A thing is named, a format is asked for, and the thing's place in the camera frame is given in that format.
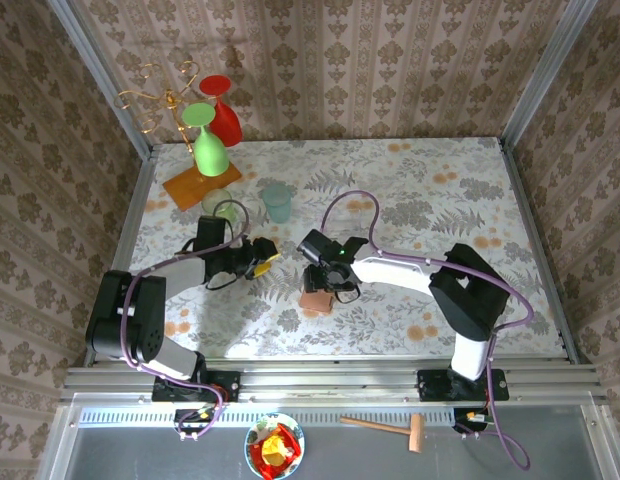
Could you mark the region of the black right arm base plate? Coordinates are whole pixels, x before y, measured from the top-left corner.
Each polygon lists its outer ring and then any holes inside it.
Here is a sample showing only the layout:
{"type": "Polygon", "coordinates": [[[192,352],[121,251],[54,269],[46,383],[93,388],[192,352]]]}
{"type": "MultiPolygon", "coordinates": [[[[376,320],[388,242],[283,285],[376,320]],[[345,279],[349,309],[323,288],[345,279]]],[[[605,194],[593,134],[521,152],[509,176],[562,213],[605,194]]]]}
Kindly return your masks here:
{"type": "Polygon", "coordinates": [[[488,392],[487,374],[471,381],[451,369],[418,370],[416,387],[423,402],[485,402],[488,397],[496,401],[510,398],[505,373],[501,369],[491,371],[493,390],[488,392]]]}

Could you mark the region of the blue textured tumbler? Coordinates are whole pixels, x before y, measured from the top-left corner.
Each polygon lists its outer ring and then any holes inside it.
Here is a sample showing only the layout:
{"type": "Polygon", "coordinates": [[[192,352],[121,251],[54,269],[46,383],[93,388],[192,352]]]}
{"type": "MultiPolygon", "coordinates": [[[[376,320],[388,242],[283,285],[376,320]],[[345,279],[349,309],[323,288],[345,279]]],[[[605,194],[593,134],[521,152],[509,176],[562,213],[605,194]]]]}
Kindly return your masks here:
{"type": "Polygon", "coordinates": [[[291,216],[291,193],[285,184],[273,183],[261,193],[270,219],[278,224],[287,222],[291,216]]]}

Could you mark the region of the aluminium extrusion frame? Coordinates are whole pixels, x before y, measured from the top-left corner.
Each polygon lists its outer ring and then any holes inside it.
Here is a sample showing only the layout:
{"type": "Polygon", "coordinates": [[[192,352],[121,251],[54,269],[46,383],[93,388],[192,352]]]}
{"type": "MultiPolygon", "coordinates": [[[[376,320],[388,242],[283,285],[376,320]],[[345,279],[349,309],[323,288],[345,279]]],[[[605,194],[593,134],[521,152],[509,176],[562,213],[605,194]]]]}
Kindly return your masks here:
{"type": "MultiPolygon", "coordinates": [[[[142,158],[141,172],[113,260],[114,267],[127,268],[131,264],[134,241],[141,225],[141,203],[149,194],[158,159],[166,149],[152,147],[143,140],[129,114],[119,113],[117,118],[142,158]]],[[[499,358],[497,364],[505,371],[505,383],[510,392],[505,403],[508,406],[580,405],[601,408],[607,402],[605,390],[594,366],[582,363],[578,356],[525,197],[512,148],[501,139],[495,143],[508,174],[527,238],[532,243],[533,257],[566,352],[564,359],[517,355],[499,358]]],[[[442,368],[446,362],[444,356],[359,356],[254,360],[211,358],[208,364],[215,369],[240,371],[238,403],[244,408],[272,405],[298,408],[415,408],[423,402],[419,396],[418,373],[442,368]]],[[[151,375],[131,369],[119,360],[111,361],[90,353],[84,367],[70,369],[61,402],[65,406],[76,404],[99,408],[123,408],[133,404],[147,407],[152,402],[153,386],[151,375]]]]}

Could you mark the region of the red wrapper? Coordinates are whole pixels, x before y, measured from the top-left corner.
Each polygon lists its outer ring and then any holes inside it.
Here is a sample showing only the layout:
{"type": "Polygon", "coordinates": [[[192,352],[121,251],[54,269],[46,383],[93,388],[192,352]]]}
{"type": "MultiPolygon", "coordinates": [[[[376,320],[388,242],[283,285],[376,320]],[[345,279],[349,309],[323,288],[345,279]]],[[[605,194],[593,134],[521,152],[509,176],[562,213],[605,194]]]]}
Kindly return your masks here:
{"type": "Polygon", "coordinates": [[[269,433],[263,440],[251,444],[249,446],[250,459],[253,462],[257,472],[262,476],[264,480],[274,480],[281,476],[293,462],[301,455],[301,447],[294,437],[292,431],[284,424],[278,423],[276,428],[269,433]],[[266,438],[273,434],[280,434],[284,440],[288,450],[287,459],[284,464],[280,466],[272,466],[266,464],[261,456],[261,446],[266,438]]]}

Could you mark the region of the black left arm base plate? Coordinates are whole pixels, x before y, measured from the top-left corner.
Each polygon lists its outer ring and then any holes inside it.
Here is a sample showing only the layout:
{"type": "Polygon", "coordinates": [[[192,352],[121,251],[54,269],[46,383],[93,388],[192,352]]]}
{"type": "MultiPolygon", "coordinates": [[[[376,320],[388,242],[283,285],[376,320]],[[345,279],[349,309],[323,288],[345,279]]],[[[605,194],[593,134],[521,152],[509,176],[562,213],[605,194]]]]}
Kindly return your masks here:
{"type": "MultiPolygon", "coordinates": [[[[238,401],[240,389],[240,373],[238,371],[199,371],[190,379],[190,382],[210,386],[220,393],[225,403],[238,401]]],[[[156,378],[153,385],[152,400],[154,402],[213,403],[217,398],[213,392],[206,389],[183,387],[168,380],[156,378]]]]}

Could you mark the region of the grey metal shelf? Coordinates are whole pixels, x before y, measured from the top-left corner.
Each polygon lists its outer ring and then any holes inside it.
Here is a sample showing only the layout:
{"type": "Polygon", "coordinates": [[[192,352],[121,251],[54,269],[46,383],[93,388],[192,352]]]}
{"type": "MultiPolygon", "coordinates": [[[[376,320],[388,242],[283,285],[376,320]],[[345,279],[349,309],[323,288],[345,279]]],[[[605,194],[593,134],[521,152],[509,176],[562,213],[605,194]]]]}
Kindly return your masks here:
{"type": "MultiPolygon", "coordinates": [[[[265,408],[235,405],[197,440],[182,440],[168,409],[74,403],[53,423],[36,480],[261,480],[248,434],[265,408]]],[[[292,408],[303,456],[283,480],[620,480],[620,438],[610,410],[501,405],[514,445],[490,432],[461,435],[446,408],[428,407],[421,452],[406,437],[342,423],[343,408],[292,408]]]]}

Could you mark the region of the floral fern print tablecloth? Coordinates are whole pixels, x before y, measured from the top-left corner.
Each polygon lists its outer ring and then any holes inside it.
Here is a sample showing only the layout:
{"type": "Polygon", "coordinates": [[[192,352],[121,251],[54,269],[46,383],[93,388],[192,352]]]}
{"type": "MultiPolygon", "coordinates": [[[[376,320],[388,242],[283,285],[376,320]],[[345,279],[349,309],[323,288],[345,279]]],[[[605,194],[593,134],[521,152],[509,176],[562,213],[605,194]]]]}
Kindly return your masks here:
{"type": "Polygon", "coordinates": [[[231,148],[238,219],[281,256],[253,281],[218,276],[169,300],[168,339],[214,358],[449,357],[455,335],[434,300],[365,285],[330,314],[299,306],[297,247],[320,228],[337,240],[372,237],[386,251],[442,257],[473,247],[517,291],[501,317],[500,356],[561,358],[563,342],[517,201],[493,138],[246,142],[231,148]],[[291,216],[273,222],[261,198],[285,184],[291,216]]]}

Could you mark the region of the patterned ceramic bowl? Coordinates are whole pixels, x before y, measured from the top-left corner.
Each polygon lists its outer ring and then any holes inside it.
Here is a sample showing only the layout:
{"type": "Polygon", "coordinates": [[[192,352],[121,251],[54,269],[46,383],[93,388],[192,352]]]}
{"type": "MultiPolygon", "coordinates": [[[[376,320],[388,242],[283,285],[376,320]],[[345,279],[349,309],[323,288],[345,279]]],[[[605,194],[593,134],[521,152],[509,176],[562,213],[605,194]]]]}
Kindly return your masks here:
{"type": "Polygon", "coordinates": [[[249,446],[263,440],[269,433],[271,433],[276,428],[278,423],[284,424],[292,431],[294,437],[296,438],[301,447],[301,455],[293,462],[291,467],[289,467],[281,476],[275,478],[274,480],[288,480],[289,477],[298,469],[304,456],[306,445],[305,435],[301,426],[294,418],[283,413],[268,413],[261,416],[256,421],[256,423],[249,429],[246,435],[244,446],[244,453],[248,466],[251,471],[261,480],[264,479],[257,472],[256,468],[253,465],[253,462],[250,459],[249,446]]]}

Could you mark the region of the yellow crumpled paper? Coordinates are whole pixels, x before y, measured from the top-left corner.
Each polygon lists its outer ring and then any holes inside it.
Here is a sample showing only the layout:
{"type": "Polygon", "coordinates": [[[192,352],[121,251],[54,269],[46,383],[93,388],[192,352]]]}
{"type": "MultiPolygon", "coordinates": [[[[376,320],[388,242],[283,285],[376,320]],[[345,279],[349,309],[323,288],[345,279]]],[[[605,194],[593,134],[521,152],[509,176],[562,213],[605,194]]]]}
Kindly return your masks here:
{"type": "Polygon", "coordinates": [[[263,461],[272,466],[280,466],[287,459],[288,450],[285,440],[280,434],[273,434],[266,438],[261,446],[263,461]]]}

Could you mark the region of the wooden mallet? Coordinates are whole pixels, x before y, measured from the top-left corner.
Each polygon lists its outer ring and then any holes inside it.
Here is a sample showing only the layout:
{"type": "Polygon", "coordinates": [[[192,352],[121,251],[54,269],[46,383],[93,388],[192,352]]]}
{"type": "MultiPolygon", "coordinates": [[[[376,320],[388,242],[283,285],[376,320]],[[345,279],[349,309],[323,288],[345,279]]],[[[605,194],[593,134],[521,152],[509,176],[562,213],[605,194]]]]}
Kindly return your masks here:
{"type": "Polygon", "coordinates": [[[346,425],[359,426],[372,430],[404,435],[408,437],[408,450],[412,453],[421,453],[425,440],[425,418],[421,414],[412,414],[408,427],[399,427],[366,421],[352,417],[341,416],[340,422],[346,425]]]}

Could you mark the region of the red plastic wine glass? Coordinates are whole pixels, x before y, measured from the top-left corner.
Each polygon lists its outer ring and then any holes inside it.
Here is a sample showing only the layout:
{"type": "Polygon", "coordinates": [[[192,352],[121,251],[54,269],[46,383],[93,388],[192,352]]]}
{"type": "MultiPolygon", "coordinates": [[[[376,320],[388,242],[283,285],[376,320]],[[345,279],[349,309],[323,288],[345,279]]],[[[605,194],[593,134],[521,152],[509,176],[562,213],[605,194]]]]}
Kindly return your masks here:
{"type": "Polygon", "coordinates": [[[237,145],[243,138],[238,116],[223,100],[223,95],[230,90],[231,86],[230,78],[224,75],[207,76],[199,84],[201,92],[216,101],[215,117],[209,124],[209,130],[227,148],[237,145]]]}

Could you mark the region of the brown leather card holder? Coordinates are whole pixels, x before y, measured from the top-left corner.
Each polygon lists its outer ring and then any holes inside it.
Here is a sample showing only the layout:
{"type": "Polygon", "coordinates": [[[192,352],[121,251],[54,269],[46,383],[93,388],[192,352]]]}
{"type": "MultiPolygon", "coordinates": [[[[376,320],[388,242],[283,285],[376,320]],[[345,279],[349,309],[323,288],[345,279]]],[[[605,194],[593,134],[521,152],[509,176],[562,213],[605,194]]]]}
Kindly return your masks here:
{"type": "Polygon", "coordinates": [[[303,310],[318,314],[330,314],[333,310],[335,301],[321,301],[319,299],[319,291],[317,293],[303,293],[299,300],[299,306],[303,310]]]}

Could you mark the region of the green glass tumbler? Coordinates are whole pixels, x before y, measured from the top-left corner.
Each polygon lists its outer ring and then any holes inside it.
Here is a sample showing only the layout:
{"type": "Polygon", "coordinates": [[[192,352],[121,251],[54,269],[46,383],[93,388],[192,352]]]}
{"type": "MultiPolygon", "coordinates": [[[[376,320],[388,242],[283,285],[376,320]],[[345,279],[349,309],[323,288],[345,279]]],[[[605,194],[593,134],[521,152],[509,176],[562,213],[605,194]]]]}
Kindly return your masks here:
{"type": "Polygon", "coordinates": [[[226,189],[214,189],[208,192],[201,201],[202,208],[207,215],[227,220],[234,226],[237,220],[235,204],[232,195],[226,189]]]}

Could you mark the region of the green plastic wine glass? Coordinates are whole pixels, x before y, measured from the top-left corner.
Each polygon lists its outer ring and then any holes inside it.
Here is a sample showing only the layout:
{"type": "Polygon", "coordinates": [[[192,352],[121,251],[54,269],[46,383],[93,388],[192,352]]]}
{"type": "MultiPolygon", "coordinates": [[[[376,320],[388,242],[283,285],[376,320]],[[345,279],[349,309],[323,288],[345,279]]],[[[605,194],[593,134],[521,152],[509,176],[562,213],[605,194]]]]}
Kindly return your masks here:
{"type": "Polygon", "coordinates": [[[223,142],[208,127],[215,119],[215,109],[207,103],[193,103],[182,113],[182,121],[200,132],[192,144],[194,161],[199,172],[207,177],[217,177],[229,168],[229,159],[223,142]]]}

